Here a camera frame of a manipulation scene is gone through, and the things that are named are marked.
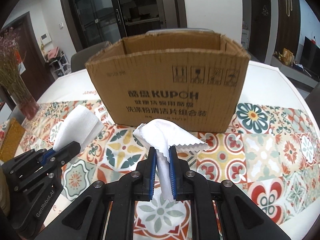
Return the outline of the white intercom panel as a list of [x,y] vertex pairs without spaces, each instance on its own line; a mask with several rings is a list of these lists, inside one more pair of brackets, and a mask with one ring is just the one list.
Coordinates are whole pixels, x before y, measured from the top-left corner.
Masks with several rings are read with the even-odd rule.
[[41,42],[44,46],[49,44],[51,41],[52,41],[52,39],[51,39],[49,33],[44,33],[43,35],[41,35]]

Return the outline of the white zigzag-edged cloth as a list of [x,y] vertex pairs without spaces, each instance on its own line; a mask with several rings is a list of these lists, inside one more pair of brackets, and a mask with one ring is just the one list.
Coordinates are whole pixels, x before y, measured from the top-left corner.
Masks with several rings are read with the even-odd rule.
[[133,135],[145,148],[153,147],[156,150],[156,165],[162,196],[169,201],[174,200],[169,174],[171,164],[169,148],[174,146],[177,152],[199,152],[209,149],[207,143],[177,124],[164,119],[153,119],[147,124],[140,124]]

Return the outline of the white shelf rack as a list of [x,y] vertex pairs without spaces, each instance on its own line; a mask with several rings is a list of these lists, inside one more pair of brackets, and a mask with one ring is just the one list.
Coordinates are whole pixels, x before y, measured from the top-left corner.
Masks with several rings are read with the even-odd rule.
[[54,79],[71,74],[71,64],[59,47],[49,50],[45,59],[49,64],[50,72]]

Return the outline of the grey chair right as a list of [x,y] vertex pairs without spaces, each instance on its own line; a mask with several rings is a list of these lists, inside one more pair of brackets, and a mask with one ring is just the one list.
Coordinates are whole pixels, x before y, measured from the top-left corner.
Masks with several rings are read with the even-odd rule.
[[317,125],[320,124],[320,82],[305,99],[310,111],[312,112]]

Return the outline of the golden box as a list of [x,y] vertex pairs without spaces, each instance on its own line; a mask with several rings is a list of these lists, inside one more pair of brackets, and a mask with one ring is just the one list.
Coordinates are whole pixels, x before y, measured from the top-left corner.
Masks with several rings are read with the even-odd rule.
[[2,162],[6,162],[14,158],[24,133],[25,129],[15,118],[7,120],[1,124],[0,158]]

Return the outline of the grey chair behind table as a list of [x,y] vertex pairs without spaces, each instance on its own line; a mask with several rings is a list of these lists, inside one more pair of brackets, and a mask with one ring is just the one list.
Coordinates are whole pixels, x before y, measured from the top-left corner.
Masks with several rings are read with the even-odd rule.
[[171,29],[156,29],[147,31],[146,34],[169,34],[169,33],[214,33],[213,30],[203,28],[171,28]]

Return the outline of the brown cardboard box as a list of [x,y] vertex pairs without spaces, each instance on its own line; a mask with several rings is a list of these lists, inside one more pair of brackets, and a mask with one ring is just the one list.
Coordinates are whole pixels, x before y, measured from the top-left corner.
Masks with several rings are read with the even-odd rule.
[[241,45],[219,33],[144,34],[101,50],[86,69],[118,125],[164,119],[188,131],[222,133],[249,60]]

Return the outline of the grey chair left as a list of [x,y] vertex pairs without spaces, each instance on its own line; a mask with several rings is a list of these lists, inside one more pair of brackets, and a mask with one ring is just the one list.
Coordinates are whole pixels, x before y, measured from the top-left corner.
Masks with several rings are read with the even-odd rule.
[[71,57],[71,71],[74,73],[85,69],[85,63],[89,60],[89,58],[99,53],[99,51],[107,48],[110,44],[111,43],[109,41],[101,42],[74,54]]

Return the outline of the low tv cabinet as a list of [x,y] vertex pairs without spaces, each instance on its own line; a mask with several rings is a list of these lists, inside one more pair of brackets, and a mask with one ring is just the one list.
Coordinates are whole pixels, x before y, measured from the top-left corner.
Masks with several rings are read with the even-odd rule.
[[301,82],[311,88],[315,88],[318,84],[317,81],[312,79],[310,76],[303,74],[300,71],[297,71],[291,67],[288,67],[282,64],[276,57],[272,57],[271,66],[278,67],[279,70],[288,78]]

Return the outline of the black television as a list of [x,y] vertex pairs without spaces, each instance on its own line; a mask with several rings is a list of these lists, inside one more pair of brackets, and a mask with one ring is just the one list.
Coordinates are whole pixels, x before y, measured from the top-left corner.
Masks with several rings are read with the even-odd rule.
[[307,70],[319,75],[320,48],[307,37],[304,38],[304,46],[300,58],[300,64]]

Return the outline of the dark wooden entrance door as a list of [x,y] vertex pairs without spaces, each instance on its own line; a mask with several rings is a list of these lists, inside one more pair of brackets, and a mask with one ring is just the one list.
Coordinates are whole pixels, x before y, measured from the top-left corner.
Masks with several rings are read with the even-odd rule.
[[30,13],[26,12],[5,25],[1,29],[1,34],[8,29],[12,29],[19,37],[18,51],[25,67],[25,71],[21,74],[22,80],[34,99],[39,100],[52,85],[54,78],[37,43]]

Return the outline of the glass sliding door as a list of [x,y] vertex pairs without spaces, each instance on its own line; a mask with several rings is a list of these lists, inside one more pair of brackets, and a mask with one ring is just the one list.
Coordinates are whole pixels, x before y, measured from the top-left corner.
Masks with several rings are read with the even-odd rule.
[[76,51],[155,29],[187,27],[184,0],[60,0]]

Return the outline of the glass vase with dried flowers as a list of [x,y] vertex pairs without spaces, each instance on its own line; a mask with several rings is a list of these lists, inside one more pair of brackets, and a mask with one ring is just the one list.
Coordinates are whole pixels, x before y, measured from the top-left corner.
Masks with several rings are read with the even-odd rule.
[[1,86],[17,103],[25,118],[31,120],[38,112],[39,105],[21,77],[23,60],[19,53],[19,38],[11,28],[1,33]]

